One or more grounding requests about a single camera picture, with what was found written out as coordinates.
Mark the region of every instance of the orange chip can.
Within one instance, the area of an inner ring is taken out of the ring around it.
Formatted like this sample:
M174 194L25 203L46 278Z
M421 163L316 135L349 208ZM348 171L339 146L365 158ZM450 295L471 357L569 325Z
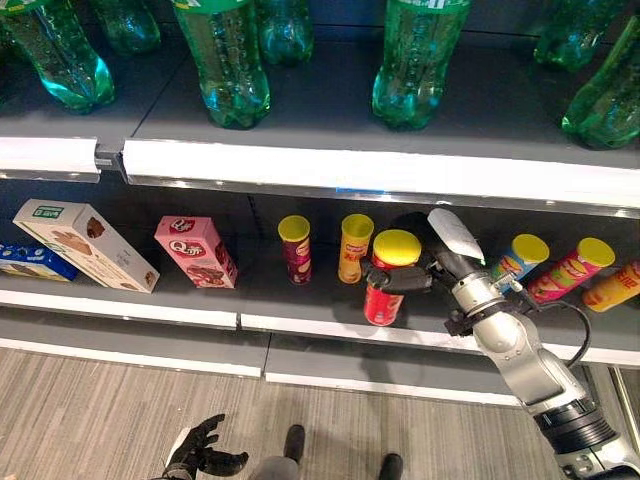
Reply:
M384 270L408 267L418 261L421 253L420 241L413 234L404 230L386 230L373 241L372 262ZM403 299L403 295L390 295L367 285L364 315L373 325L391 325Z
M358 283L362 278L360 259L369 250L373 221L366 215L354 213L342 221L338 278L344 283Z
M640 295L640 260L598 282L582 294L582 301L594 312L606 312L636 295Z

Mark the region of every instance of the bottle label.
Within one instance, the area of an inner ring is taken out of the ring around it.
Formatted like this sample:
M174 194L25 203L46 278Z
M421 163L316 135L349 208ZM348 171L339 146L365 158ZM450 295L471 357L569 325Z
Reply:
M51 0L0 0L0 15L19 15L43 6Z
M471 5L471 0L394 0L403 7L421 13L448 14L465 10Z
M185 13L212 13L227 12L245 6L250 0L172 0L173 6Z

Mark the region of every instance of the person's foot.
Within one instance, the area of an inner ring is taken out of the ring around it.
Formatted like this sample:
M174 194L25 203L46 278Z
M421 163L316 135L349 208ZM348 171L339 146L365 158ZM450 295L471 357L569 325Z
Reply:
M304 427L301 425L291 425L287 432L287 439L284 443L284 456L300 464L304 453Z
M378 480L400 480L402 478L402 469L402 457L395 453L390 453L384 457Z

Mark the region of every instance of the yellow lid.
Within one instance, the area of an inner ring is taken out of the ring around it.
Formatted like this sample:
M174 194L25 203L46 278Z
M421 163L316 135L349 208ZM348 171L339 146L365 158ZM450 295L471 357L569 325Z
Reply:
M368 239L373 233L373 220L361 213L344 217L342 233L353 238Z
M549 258L549 247L539 237L521 233L511 242L513 253L527 263L542 263Z
M422 245L415 235L404 230L385 230L373 241L373 251L388 265L402 267L418 261Z
M301 242L310 232L309 220L300 215L284 217L278 224L278 233L285 242Z
M592 237L580 240L578 255L591 265L600 268L608 267L616 260L616 254L609 245Z

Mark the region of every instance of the gray floor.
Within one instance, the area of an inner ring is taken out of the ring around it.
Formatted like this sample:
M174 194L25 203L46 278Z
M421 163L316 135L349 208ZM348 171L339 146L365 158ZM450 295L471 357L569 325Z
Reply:
M622 372L622 378L629 392L629 400L635 412L636 421L640 422L640 370L625 370Z
M0 350L0 478L144 480L184 426L226 412L220 447L249 469L280 452L288 426L309 431L306 480L375 479L382 455L405 478L559 478L517 409L268 384Z

